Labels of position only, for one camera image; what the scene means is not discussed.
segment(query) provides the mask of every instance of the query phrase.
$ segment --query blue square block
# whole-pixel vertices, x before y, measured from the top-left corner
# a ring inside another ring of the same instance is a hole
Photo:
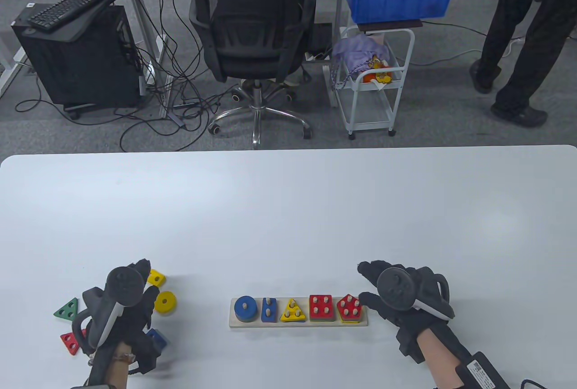
[[[164,350],[165,347],[169,344],[165,337],[163,337],[156,329],[150,329],[150,331],[146,332],[146,334],[152,338],[154,344],[157,345],[160,351]]]
[[[266,299],[270,300],[270,305],[266,303]],[[270,309],[270,315],[266,315],[266,310]],[[274,297],[263,297],[262,298],[262,312],[260,319],[263,323],[276,323],[276,299]]]

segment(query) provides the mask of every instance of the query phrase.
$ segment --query black shoe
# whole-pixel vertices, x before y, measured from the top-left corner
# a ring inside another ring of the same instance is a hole
[[[536,128],[547,121],[548,114],[545,111],[539,111],[530,106],[526,107],[521,113],[513,114],[508,111],[503,111],[493,103],[491,112],[499,117],[499,119],[510,121],[516,125],[524,128]]]
[[[469,68],[469,74],[471,76],[472,84],[475,87],[475,90],[477,90],[479,93],[487,95],[491,93],[491,90],[493,90],[493,81],[497,78],[497,76],[499,76],[499,74],[501,74],[501,68],[497,66],[497,68],[493,72],[491,82],[489,82],[489,84],[481,84],[476,78],[476,72],[479,70],[479,63],[481,63],[481,60],[477,60],[475,63],[471,65],[471,67]]]

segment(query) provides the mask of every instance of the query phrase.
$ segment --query computer case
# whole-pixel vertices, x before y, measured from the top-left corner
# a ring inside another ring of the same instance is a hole
[[[74,41],[34,30],[26,21],[30,13],[23,10],[12,28],[52,103],[97,108],[138,104],[143,69],[123,6],[104,8],[79,37],[71,36],[77,37]]]

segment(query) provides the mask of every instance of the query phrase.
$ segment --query person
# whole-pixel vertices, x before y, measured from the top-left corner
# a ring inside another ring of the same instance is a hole
[[[478,92],[491,92],[493,81],[501,72],[499,60],[532,1],[499,0],[481,59],[470,67]],[[547,113],[532,108],[529,99],[550,73],[576,22],[577,0],[542,1],[527,31],[515,70],[491,106],[494,115],[526,128],[539,127],[547,121]]]
[[[390,267],[402,268],[409,273],[417,272],[414,268],[391,265],[386,261],[371,261],[370,263],[363,261],[357,266],[357,271],[376,287],[380,274]],[[421,309],[411,308],[408,311],[396,311],[386,305],[381,296],[370,292],[359,294],[359,301],[362,305],[377,311],[383,319],[391,321],[392,324],[399,327],[397,340],[401,343],[400,350],[404,355],[411,356],[417,363],[423,360],[426,362],[438,389],[465,387],[463,380],[456,372],[456,368],[462,364],[462,360],[457,358],[454,352],[463,358],[469,358],[471,355],[447,327],[446,321]],[[405,340],[399,337],[401,331],[406,334]],[[444,339],[450,341],[453,351],[449,350],[437,337],[436,333],[441,332],[444,334]]]
[[[142,259],[136,264],[128,265],[128,268],[132,268],[133,278],[127,276],[126,272],[122,272],[113,276],[112,281],[110,281],[113,273],[111,272],[109,278],[107,278],[107,288],[109,287],[109,282],[114,284],[116,279],[120,279],[121,282],[111,287],[111,289],[121,288],[121,294],[126,294],[127,286],[132,284],[141,285],[144,288],[151,271],[150,261]],[[104,296],[106,293],[100,290],[100,294]],[[93,320],[88,322],[86,335],[77,336],[82,351],[86,354],[93,354],[89,362],[92,368],[84,386],[101,387],[101,385],[109,385],[116,389],[126,389],[129,374],[136,372],[145,374],[156,367],[156,359],[160,356],[161,349],[156,346],[151,337],[146,336],[143,330],[145,327],[148,329],[151,327],[152,312],[158,294],[159,289],[157,286],[149,286],[142,292],[142,296],[136,304],[124,307],[122,315],[116,317],[105,340],[96,349],[88,344],[89,334],[93,330],[92,328],[95,327]],[[80,323],[88,315],[99,315],[99,306],[97,304],[97,307],[91,309],[90,305],[88,305],[85,311],[79,313],[73,321],[73,331],[74,327],[79,327]],[[128,372],[128,366],[134,362],[138,362],[138,367]]]
[[[372,261],[371,263],[363,261],[359,263],[357,270],[376,287],[381,272],[390,267],[393,267],[393,265],[390,265],[390,263],[386,261]],[[402,265],[394,265],[394,267],[400,267],[407,271],[413,270],[412,268],[405,268]],[[114,359],[109,362],[107,371],[105,372],[105,384],[114,386],[116,389],[126,389],[128,364],[130,362],[116,360],[116,358],[125,357],[132,353],[132,348],[122,339],[133,339],[134,332],[141,331],[144,324],[150,321],[150,314],[152,313],[150,304],[152,298],[156,297],[156,294],[157,291],[149,297],[145,295],[142,302],[136,307],[138,311],[127,313],[128,316],[120,317],[115,323],[115,327],[113,327],[113,331],[111,332],[113,336],[109,336],[107,339],[107,343],[112,343],[116,347],[114,350]],[[362,292],[359,294],[359,301],[368,308],[377,311],[382,318],[391,321],[391,323],[397,325],[401,330],[404,330],[404,332],[408,334],[408,338],[412,338],[407,343],[410,344],[411,347],[409,350],[406,350],[406,356],[410,354],[418,363],[422,360],[426,362],[438,389],[459,389],[465,387],[456,372],[456,368],[461,365],[462,361],[459,360],[435,334],[435,332],[438,332],[435,328],[446,328],[446,321],[422,310],[410,309],[409,311],[394,311],[381,300],[380,296],[370,292]],[[445,334],[451,334],[449,337],[445,336],[445,339],[452,341],[453,351],[459,352],[459,356],[470,356],[468,351],[460,345],[450,330],[445,330],[444,332]]]

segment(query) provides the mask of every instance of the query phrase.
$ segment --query yellow circle block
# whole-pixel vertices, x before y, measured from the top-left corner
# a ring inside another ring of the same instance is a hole
[[[156,297],[154,309],[161,314],[168,314],[177,307],[177,297],[173,292],[162,292]]]

